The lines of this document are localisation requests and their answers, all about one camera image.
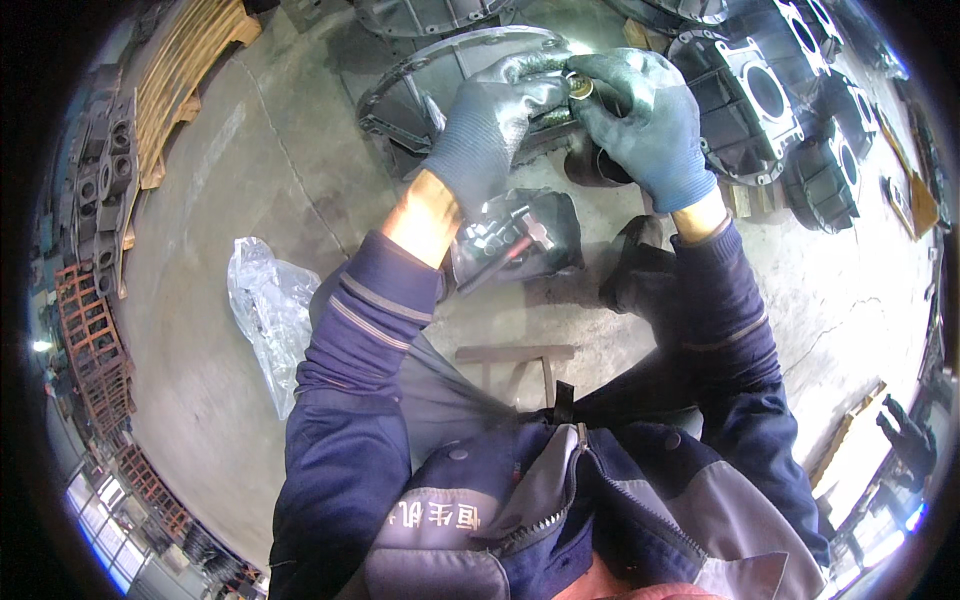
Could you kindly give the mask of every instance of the wooden pallet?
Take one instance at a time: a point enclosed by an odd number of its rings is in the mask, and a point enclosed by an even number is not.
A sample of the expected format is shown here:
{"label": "wooden pallet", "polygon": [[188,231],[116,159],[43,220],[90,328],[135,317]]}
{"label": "wooden pallet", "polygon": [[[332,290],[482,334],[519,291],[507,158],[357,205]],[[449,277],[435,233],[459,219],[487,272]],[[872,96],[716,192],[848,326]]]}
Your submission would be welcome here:
{"label": "wooden pallet", "polygon": [[[233,41],[250,45],[260,35],[260,23],[247,16],[242,0],[183,0],[156,52],[134,90],[135,135],[140,190],[159,187],[166,175],[163,147],[174,127],[191,123],[200,112],[197,85]],[[124,251],[134,238],[127,235],[134,202],[121,227]],[[127,296],[123,282],[123,257],[117,260],[117,296]]]}

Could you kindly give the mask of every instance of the clear plastic bag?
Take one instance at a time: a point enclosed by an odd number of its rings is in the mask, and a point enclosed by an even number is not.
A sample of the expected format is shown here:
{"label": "clear plastic bag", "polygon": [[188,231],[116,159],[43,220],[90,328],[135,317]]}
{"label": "clear plastic bag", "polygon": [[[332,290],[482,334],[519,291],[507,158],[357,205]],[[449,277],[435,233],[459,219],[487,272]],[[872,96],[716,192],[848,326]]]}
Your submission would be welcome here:
{"label": "clear plastic bag", "polygon": [[277,260],[263,240],[233,240],[233,256],[227,266],[230,308],[253,344],[280,420],[294,408],[297,365],[312,332],[310,299],[318,287],[317,274]]}

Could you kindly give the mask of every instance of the bolt hole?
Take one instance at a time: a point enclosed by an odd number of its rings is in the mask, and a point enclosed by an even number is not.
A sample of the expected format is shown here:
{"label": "bolt hole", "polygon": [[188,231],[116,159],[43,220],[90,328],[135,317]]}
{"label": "bolt hole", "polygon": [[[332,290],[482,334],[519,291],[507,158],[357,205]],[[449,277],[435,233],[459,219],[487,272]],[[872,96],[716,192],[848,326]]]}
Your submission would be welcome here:
{"label": "bolt hole", "polygon": [[126,158],[117,158],[115,166],[117,174],[119,174],[121,177],[126,177],[130,174],[130,161]]}
{"label": "bolt hole", "polygon": [[874,122],[874,112],[870,110],[870,106],[867,104],[867,100],[860,94],[856,95],[856,103],[860,105],[860,112],[867,119],[867,123]]}
{"label": "bolt hole", "polygon": [[850,151],[850,146],[846,144],[840,149],[840,166],[843,168],[843,172],[847,176],[850,185],[856,185],[856,159]]}
{"label": "bolt hole", "polygon": [[750,67],[747,69],[747,86],[764,112],[775,119],[783,116],[786,108],[783,93],[769,73],[758,66]]}
{"label": "bolt hole", "polygon": [[813,53],[817,51],[817,42],[813,41],[813,36],[810,34],[810,30],[806,28],[806,25],[797,19],[790,19],[790,26],[793,27],[793,31],[797,34],[797,39],[806,47],[806,51]]}
{"label": "bolt hole", "polygon": [[810,6],[813,7],[813,11],[817,13],[817,16],[821,18],[825,23],[830,22],[830,17],[827,15],[827,11],[824,10],[824,7],[820,6],[820,3],[817,0],[810,0]]}

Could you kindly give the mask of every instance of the window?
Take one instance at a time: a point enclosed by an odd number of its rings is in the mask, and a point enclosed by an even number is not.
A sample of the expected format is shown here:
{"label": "window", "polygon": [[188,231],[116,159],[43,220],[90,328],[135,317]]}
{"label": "window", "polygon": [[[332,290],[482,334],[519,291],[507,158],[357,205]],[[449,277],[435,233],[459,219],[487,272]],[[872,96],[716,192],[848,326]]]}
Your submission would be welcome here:
{"label": "window", "polygon": [[94,492],[93,486],[79,472],[67,487],[65,496],[66,505],[77,516],[81,531],[110,579],[126,594],[150,558],[150,550],[139,547],[128,529],[114,517],[114,510],[126,497],[120,482],[110,476]]}

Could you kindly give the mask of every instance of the gray work glove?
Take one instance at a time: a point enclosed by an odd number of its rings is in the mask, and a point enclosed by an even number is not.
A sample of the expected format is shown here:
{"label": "gray work glove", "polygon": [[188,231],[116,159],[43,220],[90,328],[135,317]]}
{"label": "gray work glove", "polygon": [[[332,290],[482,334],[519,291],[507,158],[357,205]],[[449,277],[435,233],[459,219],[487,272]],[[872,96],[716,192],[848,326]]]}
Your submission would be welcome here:
{"label": "gray work glove", "polygon": [[482,222],[483,204],[506,191],[530,119],[566,102],[565,78],[529,76],[559,71],[569,56],[566,51],[512,55],[460,84],[444,132],[422,165],[453,192],[469,222]]}
{"label": "gray work glove", "polygon": [[596,93],[571,100],[570,110],[650,194],[656,212],[686,208],[716,186],[700,150],[700,110],[677,67],[635,48],[571,57],[566,65],[609,84],[627,103],[623,118],[610,114]]}

